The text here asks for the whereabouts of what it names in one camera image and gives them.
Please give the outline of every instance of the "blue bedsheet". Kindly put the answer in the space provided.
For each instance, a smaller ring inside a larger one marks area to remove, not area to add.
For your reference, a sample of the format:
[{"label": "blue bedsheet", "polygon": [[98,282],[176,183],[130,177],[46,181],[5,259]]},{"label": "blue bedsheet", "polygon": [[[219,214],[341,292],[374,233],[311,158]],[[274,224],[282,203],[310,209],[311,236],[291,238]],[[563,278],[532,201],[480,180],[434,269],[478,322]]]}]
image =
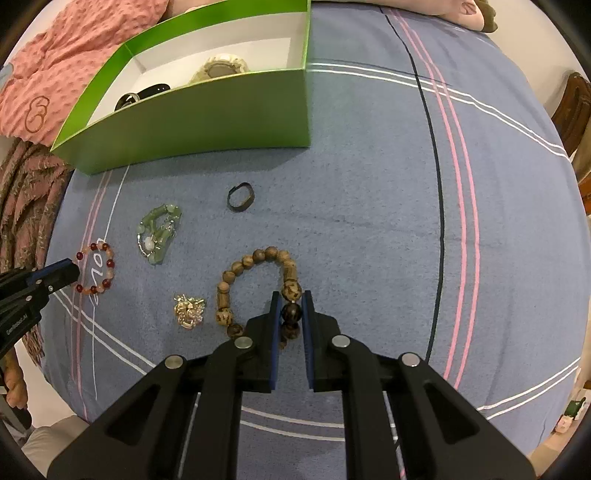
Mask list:
[{"label": "blue bedsheet", "polygon": [[[116,278],[97,303],[71,288],[53,296],[41,324],[47,378],[93,420],[165,356],[211,352],[226,339],[214,321],[221,272],[276,245],[343,333],[376,353],[427,357],[533,450],[572,387],[590,293],[589,232],[553,124],[484,34],[355,4],[315,4],[312,19],[311,148],[74,174],[48,262],[106,239]],[[232,213],[226,194],[243,181],[256,200]],[[135,226],[162,203],[183,217],[153,267]],[[100,282],[103,261],[85,272]],[[266,312],[279,286],[268,264],[238,278],[238,320]],[[207,297],[203,326],[176,325],[176,293]],[[303,362],[290,342],[278,391],[244,396],[239,478],[345,477],[340,397],[311,393]]]}]

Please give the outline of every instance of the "brown scarf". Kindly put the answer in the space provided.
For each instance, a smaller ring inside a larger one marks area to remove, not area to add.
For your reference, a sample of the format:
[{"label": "brown scarf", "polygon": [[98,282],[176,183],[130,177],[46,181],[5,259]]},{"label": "brown scarf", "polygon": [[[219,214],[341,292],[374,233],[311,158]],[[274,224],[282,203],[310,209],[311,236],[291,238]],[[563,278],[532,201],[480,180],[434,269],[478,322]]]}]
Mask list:
[{"label": "brown scarf", "polygon": [[[15,140],[0,165],[0,273],[43,268],[53,224],[72,168],[43,145]],[[43,339],[38,326],[23,337],[39,365]]]}]

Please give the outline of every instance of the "white bead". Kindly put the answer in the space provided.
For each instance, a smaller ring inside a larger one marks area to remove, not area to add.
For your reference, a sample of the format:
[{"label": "white bead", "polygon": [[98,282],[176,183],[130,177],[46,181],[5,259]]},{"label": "white bead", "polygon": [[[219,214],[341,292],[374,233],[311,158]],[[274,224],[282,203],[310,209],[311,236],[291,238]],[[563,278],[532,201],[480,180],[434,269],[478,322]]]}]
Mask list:
[{"label": "white bead", "polygon": [[146,240],[144,241],[144,246],[146,247],[147,251],[151,252],[156,247],[154,239],[151,236],[146,238]]}]

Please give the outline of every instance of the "green jade bracelet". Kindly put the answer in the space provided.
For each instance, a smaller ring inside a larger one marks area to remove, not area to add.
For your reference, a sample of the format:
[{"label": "green jade bracelet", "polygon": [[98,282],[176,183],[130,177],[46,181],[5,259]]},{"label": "green jade bracelet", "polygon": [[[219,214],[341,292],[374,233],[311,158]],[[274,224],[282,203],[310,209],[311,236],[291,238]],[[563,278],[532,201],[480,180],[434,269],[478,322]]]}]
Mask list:
[{"label": "green jade bracelet", "polygon": [[[165,214],[167,214],[166,220],[160,227],[157,227],[156,220]],[[168,244],[176,235],[176,227],[180,218],[180,207],[164,204],[152,209],[137,226],[139,251],[151,265],[159,265],[164,260]],[[146,237],[142,242],[143,234],[146,234]]]}]

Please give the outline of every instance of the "black stripe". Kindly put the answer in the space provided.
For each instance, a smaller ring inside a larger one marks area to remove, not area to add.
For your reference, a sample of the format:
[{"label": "black stripe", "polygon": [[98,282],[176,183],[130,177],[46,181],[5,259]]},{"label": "black stripe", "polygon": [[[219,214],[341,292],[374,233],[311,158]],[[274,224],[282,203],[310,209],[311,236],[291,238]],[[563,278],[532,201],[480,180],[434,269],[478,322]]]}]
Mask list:
[{"label": "black stripe", "polygon": [[441,291],[443,289],[443,262],[445,259],[445,214],[443,210],[443,187],[441,186],[441,168],[439,166],[439,154],[437,153],[437,143],[435,142],[435,133],[433,131],[433,123],[431,122],[431,115],[429,114],[429,108],[427,106],[427,101],[425,100],[425,93],[423,92],[423,87],[421,86],[420,78],[417,71],[417,65],[414,63],[414,58],[408,49],[408,46],[402,39],[402,37],[398,34],[390,18],[384,13],[382,7],[379,7],[379,10],[384,14],[390,28],[396,34],[398,39],[404,45],[404,48],[407,51],[408,58],[410,59],[410,63],[413,65],[413,72],[414,76],[417,80],[418,91],[421,94],[421,100],[423,101],[423,107],[425,109],[425,116],[427,117],[427,123],[429,125],[429,132],[431,134],[431,144],[433,145],[433,157],[435,158],[435,171],[437,173],[437,194],[439,196],[439,225],[440,225],[440,235],[439,235],[439,280],[437,282],[437,295],[435,297],[435,306],[433,307],[433,321],[431,323],[431,336],[429,337],[429,343],[427,345],[427,353],[425,353],[425,360],[428,362],[431,358],[431,353],[433,351],[433,343],[435,342],[435,332],[437,331],[437,320],[439,318],[439,306],[441,304]]}]

